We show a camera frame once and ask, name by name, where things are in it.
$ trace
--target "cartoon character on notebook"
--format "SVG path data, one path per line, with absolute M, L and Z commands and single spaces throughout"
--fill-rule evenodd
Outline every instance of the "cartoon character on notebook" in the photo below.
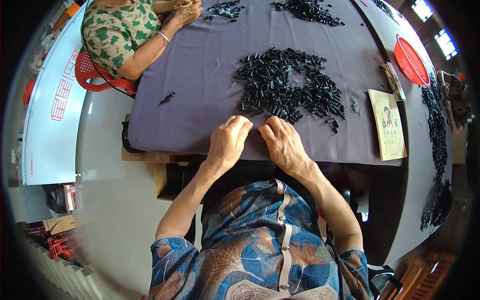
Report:
M 392 105 L 389 104 L 390 108 L 388 107 L 384 107 L 384 113 L 385 113 L 385 116 L 387 117 L 387 122 L 385 124 L 385 120 L 383 120 L 382 122 L 382 125 L 383 127 L 392 127 L 393 128 L 393 122 L 392 122 L 392 118 L 390 117 L 390 110 L 392 108 Z

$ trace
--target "window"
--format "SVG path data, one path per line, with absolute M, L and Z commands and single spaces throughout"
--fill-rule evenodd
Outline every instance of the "window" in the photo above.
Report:
M 426 21 L 433 14 L 432 10 L 425 3 L 424 0 L 416 0 L 412 5 L 413 11 L 421 18 L 422 21 Z
M 445 29 L 440 30 L 440 32 L 435 35 L 435 40 L 440 46 L 440 49 L 442 49 L 442 52 L 444 53 L 447 60 L 458 54 L 452 39 L 445 31 Z

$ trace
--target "green and beige printed shirt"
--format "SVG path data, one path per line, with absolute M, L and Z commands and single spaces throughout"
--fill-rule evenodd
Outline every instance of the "green and beige printed shirt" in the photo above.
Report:
M 122 78 L 117 69 L 161 27 L 152 9 L 155 0 L 132 2 L 123 7 L 92 5 L 86 12 L 83 34 L 88 49 L 113 78 Z

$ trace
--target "elderly woman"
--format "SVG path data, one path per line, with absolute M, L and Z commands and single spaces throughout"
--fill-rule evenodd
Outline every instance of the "elderly woman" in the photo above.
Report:
M 200 0 L 94 0 L 83 35 L 92 58 L 113 78 L 136 80 L 163 52 L 173 35 L 202 13 Z M 157 15 L 175 12 L 163 24 Z
M 314 203 L 278 178 L 249 183 L 208 209 L 200 252 L 184 238 L 202 198 L 238 161 L 252 126 L 232 116 L 212 133 L 206 160 L 161 219 L 151 247 L 150 299 L 372 299 L 355 215 L 308 158 L 293 126 L 276 116 L 258 130 L 273 162 Z M 315 204 L 339 256 L 320 237 Z
M 437 78 L 444 95 L 450 130 L 453 134 L 457 134 L 465 127 L 467 119 L 471 117 L 468 85 L 463 84 L 455 75 L 442 70 L 437 72 Z

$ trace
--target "red plastic basket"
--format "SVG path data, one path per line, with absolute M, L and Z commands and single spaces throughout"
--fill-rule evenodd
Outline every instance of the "red plastic basket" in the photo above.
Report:
M 402 37 L 396 35 L 395 58 L 405 76 L 414 84 L 430 85 L 427 69 L 420 56 Z

